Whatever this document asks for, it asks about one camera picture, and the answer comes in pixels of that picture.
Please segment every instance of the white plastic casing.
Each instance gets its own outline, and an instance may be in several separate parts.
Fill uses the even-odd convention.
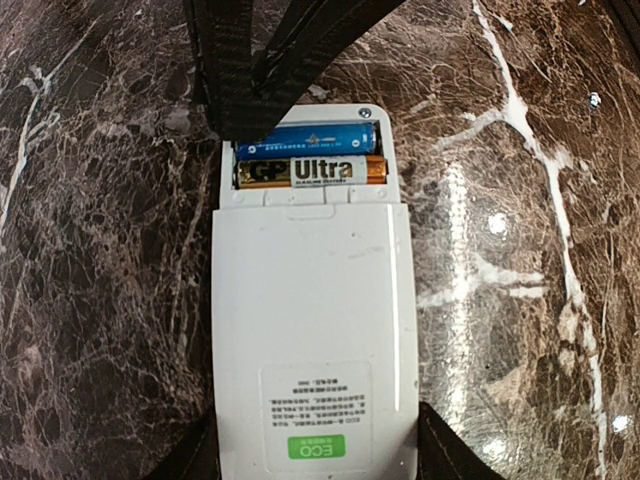
[[[389,118],[294,107],[281,125],[377,122],[386,185],[235,190],[225,142],[213,226],[223,480],[414,480],[411,235]]]

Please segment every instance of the label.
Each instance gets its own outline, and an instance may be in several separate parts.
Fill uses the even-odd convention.
[[[366,185],[367,157],[304,157],[291,159],[291,186]]]
[[[315,460],[318,458],[339,458],[346,454],[344,435],[322,437],[290,437],[289,458],[292,460]]]
[[[272,471],[366,469],[372,462],[371,366],[269,366],[260,374],[265,451]]]

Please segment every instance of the orange and black battery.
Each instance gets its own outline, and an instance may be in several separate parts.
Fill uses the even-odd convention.
[[[387,162],[379,156],[244,160],[236,164],[239,189],[383,185]]]

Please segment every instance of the marble surface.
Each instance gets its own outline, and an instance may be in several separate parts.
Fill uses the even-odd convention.
[[[212,401],[181,6],[0,25],[0,478],[135,479]],[[603,8],[409,0],[302,102],[392,117],[421,398],[507,479],[639,478],[640,80]]]

